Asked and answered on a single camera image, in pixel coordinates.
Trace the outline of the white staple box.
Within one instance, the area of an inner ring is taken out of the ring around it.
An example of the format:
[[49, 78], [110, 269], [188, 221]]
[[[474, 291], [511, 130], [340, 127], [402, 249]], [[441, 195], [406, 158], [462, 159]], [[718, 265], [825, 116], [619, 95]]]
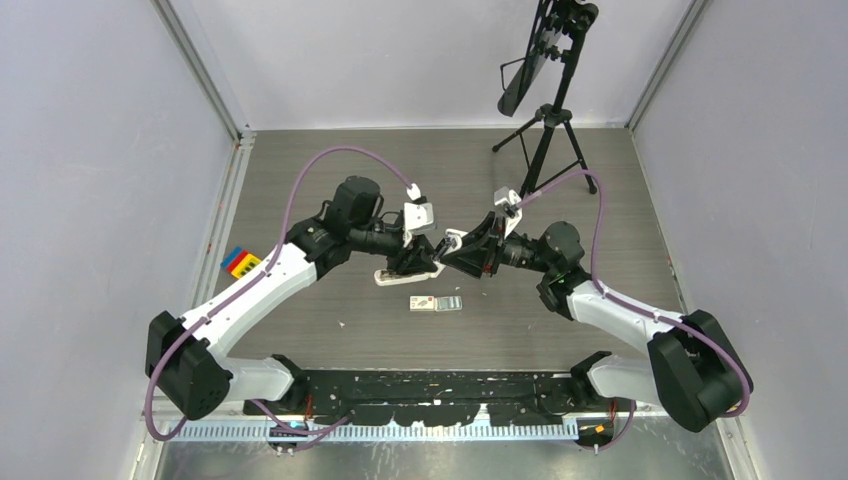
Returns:
[[437, 301], [433, 296], [410, 296], [409, 310], [411, 312], [430, 312], [437, 309]]

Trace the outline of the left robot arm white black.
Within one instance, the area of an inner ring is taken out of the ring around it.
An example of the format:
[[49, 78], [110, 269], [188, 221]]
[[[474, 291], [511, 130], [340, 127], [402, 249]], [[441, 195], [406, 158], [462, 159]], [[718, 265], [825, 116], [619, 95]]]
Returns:
[[318, 214], [286, 231], [285, 240], [205, 304], [175, 316], [163, 311], [149, 324], [145, 373], [187, 420], [220, 404], [268, 400], [280, 412], [298, 412], [307, 398], [294, 366], [280, 356], [262, 360], [230, 355], [240, 339], [285, 300], [312, 286], [354, 252], [385, 257], [378, 284], [429, 279], [439, 269], [425, 231], [435, 225], [432, 204], [411, 186], [409, 201], [382, 218], [379, 185], [351, 176]]

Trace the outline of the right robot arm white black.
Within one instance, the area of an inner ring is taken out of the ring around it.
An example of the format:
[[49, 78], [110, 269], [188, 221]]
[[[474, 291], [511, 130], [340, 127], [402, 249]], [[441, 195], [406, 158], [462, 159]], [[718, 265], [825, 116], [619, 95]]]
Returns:
[[536, 286], [548, 311], [598, 328], [638, 350], [642, 359], [604, 354], [571, 387], [574, 403], [596, 410], [610, 397], [661, 407], [679, 426], [700, 432], [746, 409], [754, 383], [719, 321], [632, 299], [586, 271], [578, 229], [552, 223], [538, 238], [507, 229], [489, 213], [472, 231], [449, 230], [435, 259], [474, 278], [511, 266], [541, 273]]

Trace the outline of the white staple remover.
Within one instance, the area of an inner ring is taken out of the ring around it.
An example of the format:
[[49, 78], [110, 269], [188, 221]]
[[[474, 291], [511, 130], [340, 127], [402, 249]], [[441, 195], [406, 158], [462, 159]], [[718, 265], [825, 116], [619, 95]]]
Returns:
[[444, 237], [435, 247], [433, 260], [436, 262], [440, 262], [445, 255], [448, 255], [460, 249], [462, 247], [463, 237], [465, 235], [466, 232], [462, 230], [451, 228], [446, 229]]

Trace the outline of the staple box tray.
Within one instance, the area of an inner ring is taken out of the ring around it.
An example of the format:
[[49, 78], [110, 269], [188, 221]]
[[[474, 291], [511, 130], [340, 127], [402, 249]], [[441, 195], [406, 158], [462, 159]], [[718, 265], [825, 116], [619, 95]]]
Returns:
[[436, 312], [461, 311], [462, 308], [463, 302], [460, 296], [444, 296], [435, 299]]

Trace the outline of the white stapler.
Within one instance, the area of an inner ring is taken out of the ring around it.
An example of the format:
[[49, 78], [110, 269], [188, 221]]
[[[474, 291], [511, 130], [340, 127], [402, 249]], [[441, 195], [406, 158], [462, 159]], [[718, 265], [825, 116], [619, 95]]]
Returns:
[[436, 270], [433, 272], [421, 272], [415, 274], [397, 274], [391, 273], [388, 270], [377, 270], [374, 272], [374, 281], [377, 286], [386, 287], [386, 286], [396, 286], [396, 285], [404, 285], [417, 283], [422, 281], [427, 281], [430, 279], [437, 278], [442, 271], [445, 269], [445, 266], [436, 263]]

